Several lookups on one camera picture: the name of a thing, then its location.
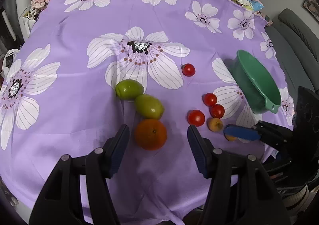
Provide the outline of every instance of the screw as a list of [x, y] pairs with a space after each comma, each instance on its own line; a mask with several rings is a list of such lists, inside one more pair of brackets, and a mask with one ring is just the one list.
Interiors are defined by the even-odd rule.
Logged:
[[251, 154], [249, 154], [249, 155], [247, 156], [247, 158], [248, 158], [250, 161], [255, 161], [255, 160], [257, 159], [256, 156], [251, 155]]
[[103, 153], [103, 149], [102, 148], [96, 148], [95, 150], [94, 150], [94, 153], [95, 154], [101, 154], [101, 153]]
[[67, 161], [70, 158], [70, 156], [68, 154], [65, 154], [61, 157], [62, 161]]
[[216, 154], [216, 155], [220, 155], [223, 153], [223, 151], [220, 149], [220, 148], [214, 148], [213, 149], [213, 152]]

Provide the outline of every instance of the purple fabric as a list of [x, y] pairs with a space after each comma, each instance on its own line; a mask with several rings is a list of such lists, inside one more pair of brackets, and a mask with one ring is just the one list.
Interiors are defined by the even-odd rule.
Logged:
[[[124, 123], [132, 131], [141, 117], [112, 88], [131, 77], [165, 106], [161, 121], [168, 139], [157, 151], [130, 140], [119, 172], [107, 181], [114, 207], [122, 224], [183, 224], [181, 219], [205, 202], [210, 184], [198, 172], [186, 137], [189, 110], [210, 116], [203, 94], [215, 92], [227, 108], [224, 125], [252, 126], [262, 118], [291, 128], [293, 102], [266, 24], [229, 0], [51, 0], [1, 89], [0, 175], [5, 184], [32, 208], [63, 154], [87, 155]], [[142, 43], [134, 43], [138, 36]], [[149, 45], [148, 55], [133, 52], [130, 42]], [[283, 100], [278, 114], [250, 111], [223, 64], [239, 49], [253, 54], [273, 76]], [[185, 63], [195, 66], [193, 77], [182, 75]], [[31, 77], [24, 76], [26, 70]], [[26, 85], [19, 88], [17, 80]], [[215, 147], [231, 152], [265, 160], [273, 150], [259, 141], [229, 142], [206, 125], [198, 129]], [[85, 192], [84, 178], [81, 182]], [[85, 193], [82, 199], [89, 213]]]

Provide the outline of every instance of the yellow fruit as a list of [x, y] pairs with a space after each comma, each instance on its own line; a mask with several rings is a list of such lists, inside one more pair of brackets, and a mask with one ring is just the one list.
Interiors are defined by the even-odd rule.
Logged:
[[234, 142], [235, 140], [237, 140], [237, 137], [231, 136], [231, 135], [225, 135], [226, 139], [230, 142]]
[[224, 127], [222, 120], [218, 118], [209, 118], [207, 125], [212, 132], [220, 132]]

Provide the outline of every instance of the picture frame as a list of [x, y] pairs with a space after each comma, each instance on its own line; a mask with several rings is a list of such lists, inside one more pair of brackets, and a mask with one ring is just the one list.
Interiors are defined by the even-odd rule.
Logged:
[[303, 7], [309, 11], [314, 19], [319, 23], [319, 4], [316, 0], [305, 0]]

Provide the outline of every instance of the cherry tomato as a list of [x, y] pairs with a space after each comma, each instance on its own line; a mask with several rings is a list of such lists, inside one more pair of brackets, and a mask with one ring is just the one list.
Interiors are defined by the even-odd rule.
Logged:
[[181, 71], [182, 73], [186, 76], [186, 77], [191, 77], [195, 75], [195, 68], [192, 64], [190, 63], [186, 63], [181, 67]]
[[209, 112], [211, 113], [212, 117], [220, 119], [224, 116], [225, 109], [222, 105], [214, 105], [209, 108]]
[[205, 115], [202, 111], [193, 110], [189, 113], [187, 117], [187, 121], [189, 124], [193, 124], [197, 127], [202, 126], [205, 122]]
[[213, 93], [207, 93], [203, 96], [204, 104], [207, 106], [213, 106], [217, 103], [217, 96]]

